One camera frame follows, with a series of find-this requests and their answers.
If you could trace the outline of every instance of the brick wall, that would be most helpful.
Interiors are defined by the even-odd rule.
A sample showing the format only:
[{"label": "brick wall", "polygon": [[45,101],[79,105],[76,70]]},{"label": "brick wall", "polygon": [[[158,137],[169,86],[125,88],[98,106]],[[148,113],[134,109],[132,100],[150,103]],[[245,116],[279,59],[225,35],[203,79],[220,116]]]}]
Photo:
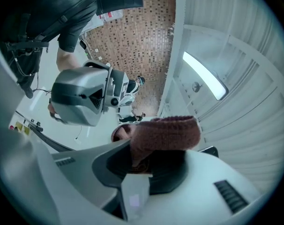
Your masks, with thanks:
[{"label": "brick wall", "polygon": [[156,116],[168,71],[175,20],[175,0],[143,0],[144,7],[123,10],[124,16],[87,32],[94,59],[109,62],[125,71],[129,79],[142,75],[133,108],[137,113]]}]

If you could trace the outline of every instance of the white machine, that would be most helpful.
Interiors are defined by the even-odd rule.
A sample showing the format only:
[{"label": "white machine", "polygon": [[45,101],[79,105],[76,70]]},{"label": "white machine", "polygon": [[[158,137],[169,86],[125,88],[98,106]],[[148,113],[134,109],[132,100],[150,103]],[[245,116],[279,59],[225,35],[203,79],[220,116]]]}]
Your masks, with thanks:
[{"label": "white machine", "polygon": [[[88,62],[59,75],[52,102],[63,122],[95,126],[107,106],[118,106],[113,101],[119,102],[126,76],[114,70],[110,75],[110,68],[98,66]],[[120,79],[112,80],[115,75]],[[6,91],[4,96],[0,90],[0,188],[31,224],[210,225],[234,222],[236,216],[245,219],[259,209],[252,204],[260,193],[220,160],[215,148],[154,152],[146,188],[149,198],[131,194],[132,190],[125,195],[121,184],[132,165],[128,140],[75,151],[34,126],[30,127],[36,139],[29,140],[8,129],[24,95],[1,54],[0,88]],[[51,155],[44,142],[59,153]],[[126,205],[141,204],[139,214],[129,219]]]}]

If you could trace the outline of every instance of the person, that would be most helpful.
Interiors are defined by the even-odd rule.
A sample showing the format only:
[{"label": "person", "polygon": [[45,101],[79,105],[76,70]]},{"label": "person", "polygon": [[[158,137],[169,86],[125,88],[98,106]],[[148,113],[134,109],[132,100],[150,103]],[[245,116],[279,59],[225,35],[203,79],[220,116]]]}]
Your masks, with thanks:
[{"label": "person", "polygon": [[142,112],[141,116],[132,116],[132,117],[127,117],[123,119],[119,119],[120,122],[136,122],[136,121],[142,121],[142,119],[146,116],[145,113]]},{"label": "person", "polygon": [[139,87],[145,84],[145,78],[138,76],[136,80],[129,80],[127,86],[127,93],[137,93],[139,91]]},{"label": "person", "polygon": [[0,50],[28,98],[33,97],[30,86],[39,71],[42,50],[56,36],[60,35],[58,70],[81,67],[73,52],[96,10],[97,0],[19,0],[4,21]]}]

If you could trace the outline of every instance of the person wearing black shirt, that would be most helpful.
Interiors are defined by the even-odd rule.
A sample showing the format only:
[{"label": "person wearing black shirt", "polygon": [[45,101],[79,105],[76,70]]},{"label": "person wearing black shirt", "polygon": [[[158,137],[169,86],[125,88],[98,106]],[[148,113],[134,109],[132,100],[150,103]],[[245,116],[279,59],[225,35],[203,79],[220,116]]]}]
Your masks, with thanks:
[{"label": "person wearing black shirt", "polygon": [[[76,7],[83,0],[31,1],[31,4],[22,4],[22,0],[20,0],[20,4],[18,3],[18,6],[13,8],[13,11],[11,11],[10,15],[7,17],[2,32],[0,33],[0,49],[9,66],[15,73],[18,79],[17,82],[25,91],[28,98],[33,97],[33,92],[30,86],[33,82],[35,73],[39,70],[39,63],[43,49],[41,48],[29,55],[17,57],[12,54],[11,51],[8,51],[4,45],[8,42],[16,42],[15,37],[18,35],[18,26],[20,24],[19,21],[21,14],[24,13],[23,10],[30,10],[30,18],[26,27],[26,35],[28,37],[35,38],[65,15],[64,13],[70,10],[70,8]],[[97,0],[89,1],[92,2],[68,19],[60,28],[47,34],[47,36],[42,40],[42,42],[49,42],[57,35],[60,35],[58,38],[59,49],[56,59],[59,71],[81,67],[73,52],[82,29],[91,20],[97,10]]]},{"label": "person wearing black shirt", "polygon": [[127,85],[127,93],[137,93],[139,91],[139,87],[143,86],[145,84],[145,78],[138,76],[138,78],[135,80],[129,80]]},{"label": "person wearing black shirt", "polygon": [[133,116],[133,117],[127,117],[124,119],[119,119],[120,122],[136,122],[136,121],[142,121],[142,119],[146,116],[145,113],[142,113],[141,116]]}]

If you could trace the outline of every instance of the white floor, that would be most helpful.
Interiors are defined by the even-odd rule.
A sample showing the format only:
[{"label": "white floor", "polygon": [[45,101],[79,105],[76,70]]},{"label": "white floor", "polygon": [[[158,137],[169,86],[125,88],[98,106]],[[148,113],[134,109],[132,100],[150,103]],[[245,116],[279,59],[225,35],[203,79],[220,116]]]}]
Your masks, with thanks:
[{"label": "white floor", "polygon": [[[59,74],[56,65],[57,50],[58,42],[55,38],[50,42],[49,52],[43,51],[39,71],[39,88],[41,89],[50,90]],[[75,55],[81,64],[87,60],[85,51],[81,47],[76,48]],[[36,87],[37,77],[32,84],[32,89]],[[50,117],[47,110],[50,96],[50,94],[45,95],[43,91],[35,92],[32,99],[24,96],[17,111],[28,119],[39,121],[46,136],[75,150],[97,147],[111,141],[111,133],[118,126],[115,109],[110,109],[103,114],[97,127],[82,127],[81,131],[81,126],[64,125]],[[23,118],[16,114],[12,118],[11,125],[14,126],[17,120],[23,122]]]}]

